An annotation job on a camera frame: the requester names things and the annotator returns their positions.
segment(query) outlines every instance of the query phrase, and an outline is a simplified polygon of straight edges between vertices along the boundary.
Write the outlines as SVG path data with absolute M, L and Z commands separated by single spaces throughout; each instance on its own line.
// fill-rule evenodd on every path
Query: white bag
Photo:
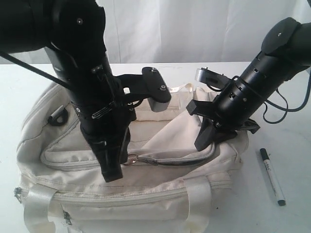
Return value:
M 124 178 L 105 183 L 65 90 L 52 84 L 26 117 L 17 150 L 21 182 L 15 195 L 28 230 L 53 233 L 48 217 L 58 217 L 69 232 L 203 232 L 212 200 L 231 187 L 228 172 L 240 167 L 248 137 L 238 132 L 198 152 L 201 120 L 185 107 L 192 98 L 216 94 L 186 88 L 171 89 L 176 93 L 165 112 L 152 112 L 147 101 L 136 109 Z M 60 106 L 68 121 L 51 126 L 47 119 Z

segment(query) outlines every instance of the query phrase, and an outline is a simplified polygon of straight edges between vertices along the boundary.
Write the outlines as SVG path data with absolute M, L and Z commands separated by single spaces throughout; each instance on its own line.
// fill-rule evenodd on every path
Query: white table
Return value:
M 196 64 L 116 64 L 115 75 L 140 73 L 144 66 L 158 68 L 169 86 L 193 82 L 197 68 L 209 67 L 228 77 L 240 75 L 248 62 Z M 50 65 L 36 66 L 50 74 Z M 280 88 L 291 107 L 302 102 L 308 75 L 300 73 Z M 16 146 L 21 123 L 39 94 L 50 81 L 15 65 L 0 66 L 0 232 L 27 232 L 22 206 L 13 197 L 19 185 Z M 271 98 L 283 104 L 278 96 Z M 233 188 L 215 203 L 208 226 L 209 233 L 292 233 L 311 232 L 311 103 L 299 113 L 289 113 L 278 125 L 262 120 L 263 107 L 253 116 L 261 130 L 250 135 L 249 149 L 242 155 L 244 165 L 233 176 Z M 282 113 L 272 107 L 268 117 L 276 120 Z M 262 147 L 271 154 L 276 175 L 287 199 L 279 207 L 263 163 Z

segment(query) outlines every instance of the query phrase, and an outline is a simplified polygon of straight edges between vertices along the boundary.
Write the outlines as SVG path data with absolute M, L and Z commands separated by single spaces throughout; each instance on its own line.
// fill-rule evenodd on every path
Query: white backdrop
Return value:
M 106 11 L 104 38 L 111 63 L 251 61 L 278 21 L 311 22 L 307 0 L 97 2 Z M 49 63 L 43 50 L 15 56 Z

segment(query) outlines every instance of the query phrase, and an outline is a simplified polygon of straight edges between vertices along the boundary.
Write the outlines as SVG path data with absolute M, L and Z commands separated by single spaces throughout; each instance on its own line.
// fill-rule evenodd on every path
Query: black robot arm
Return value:
M 249 119 L 251 115 L 284 81 L 311 66 L 310 37 L 311 23 L 300 24 L 289 17 L 269 31 L 260 53 L 241 76 L 229 79 L 207 68 L 198 70 L 196 79 L 219 88 L 220 94 L 213 102 L 192 100 L 187 106 L 191 115 L 203 116 L 196 148 L 234 138 L 236 130 L 255 133 L 259 126 Z
M 135 107 L 148 99 L 160 112 L 171 100 L 159 72 L 145 67 L 141 75 L 113 76 L 103 39 L 105 11 L 95 0 L 3 0 L 0 15 L 0 51 L 45 48 L 58 78 L 74 90 L 68 90 L 72 106 L 104 179 L 122 178 Z

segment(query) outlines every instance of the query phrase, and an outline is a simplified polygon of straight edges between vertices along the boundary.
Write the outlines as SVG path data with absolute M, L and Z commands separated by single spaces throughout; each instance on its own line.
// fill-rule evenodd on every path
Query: screw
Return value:
M 78 19 L 77 19 L 77 23 L 78 23 L 79 25 L 82 25 L 82 24 L 83 24 L 83 19 L 78 18 Z
M 162 85 L 162 86 L 160 87 L 160 90 L 161 90 L 161 91 L 166 91 L 166 86 L 165 86 L 165 85 Z

